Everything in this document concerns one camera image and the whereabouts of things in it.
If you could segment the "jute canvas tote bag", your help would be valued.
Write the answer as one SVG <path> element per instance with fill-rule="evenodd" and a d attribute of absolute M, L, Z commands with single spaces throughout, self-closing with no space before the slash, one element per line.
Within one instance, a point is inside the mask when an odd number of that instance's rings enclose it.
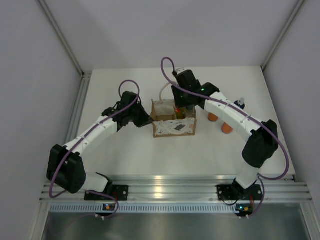
<path fill-rule="evenodd" d="M 153 137 L 178 137 L 194 136 L 196 134 L 197 118 L 185 118 L 182 120 L 175 118 L 173 99 L 163 99 L 163 90 L 169 86 L 166 83 L 159 91 L 159 99 L 151 101 L 151 117 L 153 119 Z"/>

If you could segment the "yellow bottle red cap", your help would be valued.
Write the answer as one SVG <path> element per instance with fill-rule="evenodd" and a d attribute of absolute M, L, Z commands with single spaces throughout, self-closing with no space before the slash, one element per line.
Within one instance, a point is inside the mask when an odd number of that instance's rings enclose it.
<path fill-rule="evenodd" d="M 185 107 L 174 107 L 174 114 L 176 120 L 184 120 L 185 116 Z"/>

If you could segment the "dark blue pump bottle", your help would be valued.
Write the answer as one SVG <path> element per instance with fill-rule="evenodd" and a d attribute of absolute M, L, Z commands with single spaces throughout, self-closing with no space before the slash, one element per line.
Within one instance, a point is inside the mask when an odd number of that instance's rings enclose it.
<path fill-rule="evenodd" d="M 234 104 L 239 107 L 241 110 L 244 110 L 245 109 L 245 99 L 243 97 L 241 97 L 240 99 L 236 100 L 234 102 Z"/>

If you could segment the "clear bottle grey cap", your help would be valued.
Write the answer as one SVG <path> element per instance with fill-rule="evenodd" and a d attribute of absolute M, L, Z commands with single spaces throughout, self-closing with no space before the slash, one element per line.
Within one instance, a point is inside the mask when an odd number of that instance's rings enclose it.
<path fill-rule="evenodd" d="M 196 109 L 194 105 L 189 105 L 185 107 L 184 115 L 186 118 L 196 118 Z"/>

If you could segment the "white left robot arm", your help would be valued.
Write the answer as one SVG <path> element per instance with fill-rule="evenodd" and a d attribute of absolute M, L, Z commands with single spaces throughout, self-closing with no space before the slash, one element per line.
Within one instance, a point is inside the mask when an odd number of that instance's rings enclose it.
<path fill-rule="evenodd" d="M 56 144 L 51 148 L 47 179 L 52 185 L 58 185 L 70 194 L 83 190 L 95 192 L 102 200 L 109 199 L 113 194 L 113 182 L 101 173 L 87 172 L 85 161 L 88 155 L 129 123 L 142 128 L 153 121 L 145 111 L 139 96 L 125 91 L 120 101 L 115 106 L 105 109 L 85 132 L 64 145 Z"/>

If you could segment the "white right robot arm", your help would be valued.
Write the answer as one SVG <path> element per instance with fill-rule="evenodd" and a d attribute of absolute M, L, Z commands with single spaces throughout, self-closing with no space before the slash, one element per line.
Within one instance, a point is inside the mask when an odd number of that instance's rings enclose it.
<path fill-rule="evenodd" d="M 271 119 L 254 119 L 241 105 L 229 101 L 213 84 L 200 84 L 190 69 L 174 70 L 172 75 L 176 83 L 172 84 L 171 89 L 178 107 L 199 106 L 223 120 L 244 140 L 241 153 L 244 163 L 231 189 L 237 198 L 246 198 L 257 181 L 260 169 L 279 148 L 277 124 Z"/>

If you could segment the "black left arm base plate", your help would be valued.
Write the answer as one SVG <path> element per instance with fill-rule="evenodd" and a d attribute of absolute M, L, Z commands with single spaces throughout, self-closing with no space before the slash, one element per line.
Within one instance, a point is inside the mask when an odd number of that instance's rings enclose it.
<path fill-rule="evenodd" d="M 106 190 L 102 192 L 104 195 L 111 196 L 112 198 L 116 199 L 117 201 L 127 201 L 128 194 L 129 194 L 129 186 L 128 185 L 112 185 L 107 186 Z M 93 193 L 86 192 L 84 195 L 85 201 L 107 201 L 112 200 L 102 195 L 97 195 Z"/>

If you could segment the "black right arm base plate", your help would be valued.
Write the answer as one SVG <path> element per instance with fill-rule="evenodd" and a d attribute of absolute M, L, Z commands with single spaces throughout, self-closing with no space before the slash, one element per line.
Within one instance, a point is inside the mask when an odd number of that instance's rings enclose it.
<path fill-rule="evenodd" d="M 263 191 L 258 184 L 247 189 L 234 184 L 219 184 L 216 189 L 219 201 L 260 201 L 263 197 Z"/>

